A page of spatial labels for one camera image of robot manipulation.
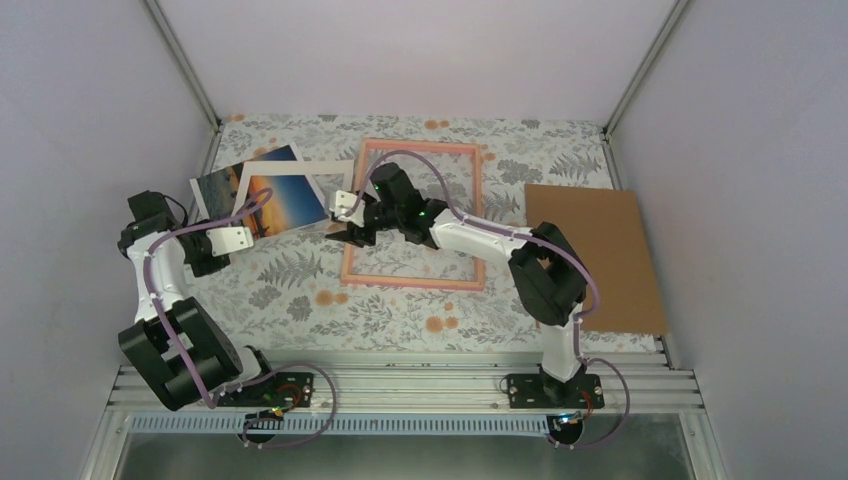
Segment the white photo mat board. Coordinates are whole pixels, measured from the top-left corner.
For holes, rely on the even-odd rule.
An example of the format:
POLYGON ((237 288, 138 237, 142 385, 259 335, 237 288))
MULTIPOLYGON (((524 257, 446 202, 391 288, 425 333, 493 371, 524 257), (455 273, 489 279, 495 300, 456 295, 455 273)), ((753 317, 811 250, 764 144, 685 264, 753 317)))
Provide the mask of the white photo mat board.
POLYGON ((250 197, 247 195, 250 178, 266 175, 306 175, 313 182, 313 187, 317 190, 325 207, 325 199, 330 191, 351 187, 354 164, 353 160, 248 162, 243 168, 233 212, 240 210, 250 197))

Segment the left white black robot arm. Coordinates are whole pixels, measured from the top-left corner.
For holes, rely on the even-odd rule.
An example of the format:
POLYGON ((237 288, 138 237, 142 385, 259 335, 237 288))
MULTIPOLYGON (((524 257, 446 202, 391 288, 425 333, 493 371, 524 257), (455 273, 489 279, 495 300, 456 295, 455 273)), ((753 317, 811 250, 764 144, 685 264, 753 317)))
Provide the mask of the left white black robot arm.
POLYGON ((186 275, 203 277, 229 266, 230 254, 253 246, 241 220, 272 197, 266 187, 232 217, 188 224, 178 221, 167 195, 144 191, 128 201, 133 222, 121 232, 120 253, 136 276, 134 323, 118 335, 125 357, 164 407, 177 411, 202 401, 214 408, 232 390, 255 405, 270 402, 278 377, 257 348, 236 346, 199 300, 186 275))

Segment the brown cardboard backing board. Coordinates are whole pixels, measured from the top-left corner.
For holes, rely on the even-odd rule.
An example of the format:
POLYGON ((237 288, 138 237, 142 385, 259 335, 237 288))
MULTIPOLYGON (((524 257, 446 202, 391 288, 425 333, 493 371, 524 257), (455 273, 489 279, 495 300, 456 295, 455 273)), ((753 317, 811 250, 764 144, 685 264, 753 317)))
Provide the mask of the brown cardboard backing board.
POLYGON ((669 332, 637 196, 632 191, 527 184, 526 218, 559 227, 597 284, 595 332, 669 332))

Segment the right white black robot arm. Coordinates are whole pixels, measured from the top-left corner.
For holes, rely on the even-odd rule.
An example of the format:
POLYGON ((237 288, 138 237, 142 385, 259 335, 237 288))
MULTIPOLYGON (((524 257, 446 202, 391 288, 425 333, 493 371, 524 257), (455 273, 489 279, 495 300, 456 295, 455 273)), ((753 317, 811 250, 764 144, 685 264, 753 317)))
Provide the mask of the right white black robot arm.
POLYGON ((394 162, 372 168, 369 179, 372 194, 337 190, 329 196, 329 215, 344 226, 329 239, 365 248, 375 245, 378 232, 398 231, 411 244, 505 265, 521 305, 542 327, 544 399, 565 407, 577 398, 586 371, 579 322, 597 285, 559 228, 548 222, 510 227, 461 211, 448 197, 425 198, 394 162))

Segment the sunset photo print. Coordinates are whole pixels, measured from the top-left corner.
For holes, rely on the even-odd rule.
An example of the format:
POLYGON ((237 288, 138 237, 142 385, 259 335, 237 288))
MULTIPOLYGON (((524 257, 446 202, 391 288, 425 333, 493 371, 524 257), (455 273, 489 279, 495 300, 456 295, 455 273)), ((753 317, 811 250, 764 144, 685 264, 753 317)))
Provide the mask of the sunset photo print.
POLYGON ((322 199, 306 175, 252 176, 247 195, 266 188, 272 191, 270 199, 245 219, 255 238, 276 236, 327 219, 322 199))

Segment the pink wooden picture frame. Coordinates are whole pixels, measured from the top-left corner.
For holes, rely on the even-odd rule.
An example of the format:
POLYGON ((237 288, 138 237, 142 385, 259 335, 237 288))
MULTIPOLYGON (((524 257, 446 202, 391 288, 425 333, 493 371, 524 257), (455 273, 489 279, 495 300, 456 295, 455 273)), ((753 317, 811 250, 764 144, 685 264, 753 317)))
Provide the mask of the pink wooden picture frame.
MULTIPOLYGON (((393 140, 365 138, 360 146, 359 157, 356 160, 353 186, 359 190, 365 182, 368 164, 368 154, 373 150, 410 150, 415 153, 445 153, 467 154, 471 163, 471 187, 473 213, 481 216, 482 204, 482 151, 477 144, 439 143, 429 141, 393 140)), ((345 285, 373 285, 384 287, 424 288, 441 290, 482 291, 485 285, 486 267, 482 260, 472 257, 473 278, 471 280, 455 280, 444 278, 420 278, 387 275, 366 275, 354 272, 354 249, 345 246, 342 260, 340 280, 345 285)))

